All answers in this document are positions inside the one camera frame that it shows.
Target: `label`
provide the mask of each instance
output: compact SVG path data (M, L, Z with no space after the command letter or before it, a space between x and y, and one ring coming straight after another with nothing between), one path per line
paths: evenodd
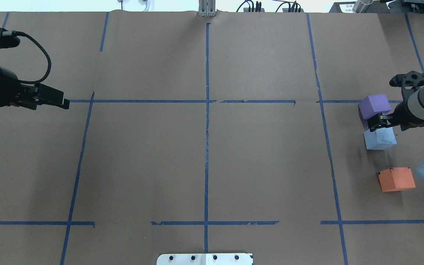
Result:
M341 12L343 13L354 13L353 12L354 4L343 4L340 5Z

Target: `white metal plate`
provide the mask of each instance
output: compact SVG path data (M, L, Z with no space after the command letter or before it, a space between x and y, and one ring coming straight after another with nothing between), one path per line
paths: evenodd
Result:
M252 265L253 254L210 253L210 254L163 254L156 265Z

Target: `white wall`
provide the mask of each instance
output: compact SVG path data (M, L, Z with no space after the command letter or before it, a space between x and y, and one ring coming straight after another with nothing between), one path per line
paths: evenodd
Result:
M197 11L198 0L151 0L150 11ZM218 10L235 12L243 0L216 0ZM262 0L266 12L274 12L280 2ZM328 12L335 0L298 1L306 12ZM143 11L143 0L124 0L124 10ZM111 11L121 9L117 0L0 0L0 11Z

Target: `black cable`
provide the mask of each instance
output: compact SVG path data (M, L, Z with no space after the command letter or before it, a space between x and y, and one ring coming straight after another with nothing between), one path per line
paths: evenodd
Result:
M26 37L27 39L31 40L37 47L39 47L39 49L43 52L43 54L45 55L45 57L47 58L47 70L45 72L45 74L43 75L43 77L37 81L25 81L25 80L19 80L19 79L13 79L10 77L7 77L3 74L2 70L0 69L0 77L3 77L4 79L10 81L10 82L18 82L21 84L38 84L43 82L45 79L47 79L47 77L49 77L50 71L52 69L52 60L50 59L49 54L47 53L47 51L42 47L42 45L40 45L40 43L38 43L33 37L31 37L28 34L25 34L24 32L20 32L20 31L16 31L14 36L21 36L21 37Z
M297 3L297 2L282 2L282 4L279 5L279 7L276 9L276 11L274 13L278 12L279 11L279 8L281 8L281 6L284 5L284 4L288 4L289 5L289 7L287 9L288 12L290 12L290 10L291 10L291 4L296 4L294 6L296 10L297 10L297 8L301 8L301 5L299 3Z
M292 4L292 7L289 9L289 10L287 10L288 12L294 12L294 9L296 8L296 2L294 2L293 4Z
M253 1L251 1L251 0L245 0L239 7L238 7L238 9L237 9L237 12L240 10L240 7L242 7L242 5L244 5L245 3L248 3L248 11L250 11L250 8L251 8L251 5L250 5L250 3L249 2L251 2L251 3L253 3Z
M279 11L279 8L281 8L281 6L284 5L284 4L288 4L289 5L288 10L291 9L291 3L290 2L283 2L281 5L278 6L278 8L276 9L276 12L278 12Z

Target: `light blue cube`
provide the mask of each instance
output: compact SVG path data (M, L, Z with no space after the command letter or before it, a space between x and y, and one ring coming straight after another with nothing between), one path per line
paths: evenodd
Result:
M367 150L385 150L397 144L392 128L380 128L375 131L364 132L365 147Z

